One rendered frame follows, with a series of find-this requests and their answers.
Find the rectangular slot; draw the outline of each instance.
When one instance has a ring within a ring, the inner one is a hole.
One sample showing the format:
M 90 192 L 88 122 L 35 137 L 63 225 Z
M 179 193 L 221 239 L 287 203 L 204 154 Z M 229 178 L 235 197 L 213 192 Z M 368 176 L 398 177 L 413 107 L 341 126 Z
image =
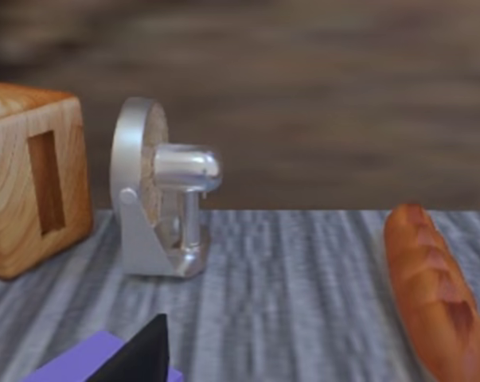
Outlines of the rectangular slot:
M 30 137 L 27 143 L 33 171 L 41 234 L 44 236 L 65 226 L 54 132 L 48 131 Z

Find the baguette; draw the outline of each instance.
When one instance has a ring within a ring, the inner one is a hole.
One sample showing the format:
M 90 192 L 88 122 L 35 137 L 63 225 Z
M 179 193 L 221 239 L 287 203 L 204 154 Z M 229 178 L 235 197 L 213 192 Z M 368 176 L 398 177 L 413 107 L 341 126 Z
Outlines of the baguette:
M 438 382 L 480 382 L 480 313 L 443 236 L 420 205 L 384 225 L 389 279 L 416 356 Z

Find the silver metal device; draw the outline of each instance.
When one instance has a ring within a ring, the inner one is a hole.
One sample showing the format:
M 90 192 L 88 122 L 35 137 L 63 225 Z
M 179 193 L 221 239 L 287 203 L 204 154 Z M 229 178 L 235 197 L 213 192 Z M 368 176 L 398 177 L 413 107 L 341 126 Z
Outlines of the silver metal device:
M 199 198 L 222 182 L 217 152 L 169 143 L 160 105 L 130 98 L 116 123 L 110 175 L 125 272 L 180 278 L 201 272 L 209 234 L 200 224 Z

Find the wooden cube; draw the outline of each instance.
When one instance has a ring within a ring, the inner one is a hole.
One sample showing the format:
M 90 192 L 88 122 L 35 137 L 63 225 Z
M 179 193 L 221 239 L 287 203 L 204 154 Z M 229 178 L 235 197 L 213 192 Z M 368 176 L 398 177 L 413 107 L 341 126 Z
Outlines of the wooden cube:
M 91 230 L 80 101 L 0 84 L 0 278 L 20 275 Z

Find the gray striped tabletop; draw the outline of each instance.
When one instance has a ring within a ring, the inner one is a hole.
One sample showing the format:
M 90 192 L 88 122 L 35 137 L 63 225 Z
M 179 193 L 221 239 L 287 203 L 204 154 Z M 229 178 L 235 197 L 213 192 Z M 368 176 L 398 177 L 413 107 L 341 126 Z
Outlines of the gray striped tabletop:
M 480 212 L 432 215 L 480 309 Z M 129 339 L 156 313 L 168 314 L 171 364 L 190 382 L 422 380 L 373 246 L 385 216 L 205 212 L 208 268 L 180 281 L 123 275 L 119 229 L 98 212 L 91 238 L 0 281 L 0 382 L 96 331 Z

